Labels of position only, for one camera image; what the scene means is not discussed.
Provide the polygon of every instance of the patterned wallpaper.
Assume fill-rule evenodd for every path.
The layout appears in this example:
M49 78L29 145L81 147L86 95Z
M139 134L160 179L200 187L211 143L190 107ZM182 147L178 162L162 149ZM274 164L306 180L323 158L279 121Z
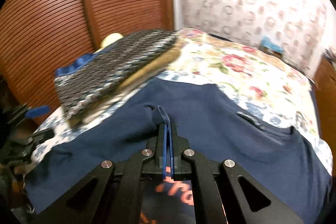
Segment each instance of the patterned wallpaper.
M284 57L310 76L324 49L329 0L181 0L184 27L258 47L262 36L285 49Z

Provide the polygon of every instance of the navy blue shirt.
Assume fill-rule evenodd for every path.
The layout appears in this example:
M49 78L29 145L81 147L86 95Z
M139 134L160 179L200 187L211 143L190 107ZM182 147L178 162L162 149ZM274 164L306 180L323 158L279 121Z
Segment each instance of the navy blue shirt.
M189 140L192 149L210 160L233 159L305 223L314 223L329 193L331 176L298 131L276 128L257 119L265 127L259 130L237 115L238 111L246 111L216 85L157 78L101 124L47 153L26 178L28 196L36 212L49 206L103 160L126 160L143 149L146 140L155 134L157 124L152 111L158 105L176 123L178 134ZM164 189L157 192L167 198ZM150 199L145 196L146 217L153 214L158 218L159 211L149 204ZM164 216L169 208L162 210Z

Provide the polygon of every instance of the metal screw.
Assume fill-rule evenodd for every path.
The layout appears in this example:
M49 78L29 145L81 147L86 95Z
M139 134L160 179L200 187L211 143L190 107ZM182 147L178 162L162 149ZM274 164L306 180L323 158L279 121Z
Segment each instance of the metal screw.
M110 161L110 160L104 160L101 163L101 167L103 167L103 168L110 168L111 166L112 166L112 161Z
M141 154L144 156L150 156L153 152L150 149L144 149Z
M195 151L192 150L192 149L186 149L186 150L184 151L184 154L185 154L186 156L193 156L193 155L195 154Z
M224 161L224 164L225 166L230 167L230 168L235 166L235 162L233 160L226 160Z

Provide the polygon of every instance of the louvered wooden door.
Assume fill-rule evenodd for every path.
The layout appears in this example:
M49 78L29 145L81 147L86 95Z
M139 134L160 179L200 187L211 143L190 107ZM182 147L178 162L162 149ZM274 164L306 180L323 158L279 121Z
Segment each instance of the louvered wooden door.
M57 68L93 52L110 33L150 28L173 28L172 0L6 0L0 69L20 103L55 110Z

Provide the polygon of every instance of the floral bedspread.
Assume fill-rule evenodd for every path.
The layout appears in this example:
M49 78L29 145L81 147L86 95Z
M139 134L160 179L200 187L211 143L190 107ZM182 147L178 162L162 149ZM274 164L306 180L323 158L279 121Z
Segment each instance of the floral bedspread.
M184 44L181 56L158 78L196 85L216 84L241 108L265 122L280 128L295 126L312 144L328 172L332 173L331 150L319 138L310 97L311 86L305 76L273 56L251 47L222 41L199 30L182 29L179 39ZM113 115L150 81L116 102L90 124L76 130L69 128L62 108L58 108L38 128L53 127L55 137L38 146L32 160L40 162L53 146L73 140Z

